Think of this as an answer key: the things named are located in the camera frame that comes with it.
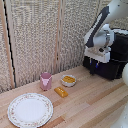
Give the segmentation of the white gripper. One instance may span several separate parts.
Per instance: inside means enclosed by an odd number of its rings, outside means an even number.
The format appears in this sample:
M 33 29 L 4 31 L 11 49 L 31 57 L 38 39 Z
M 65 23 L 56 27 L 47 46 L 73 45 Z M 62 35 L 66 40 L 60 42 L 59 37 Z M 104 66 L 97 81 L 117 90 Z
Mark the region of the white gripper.
M 108 63 L 110 60 L 110 48 L 86 47 L 84 55 L 102 63 Z M 90 74 L 92 75 L 95 73 L 95 67 L 96 69 L 99 67 L 99 62 L 95 66 L 95 60 L 92 60 L 90 65 Z

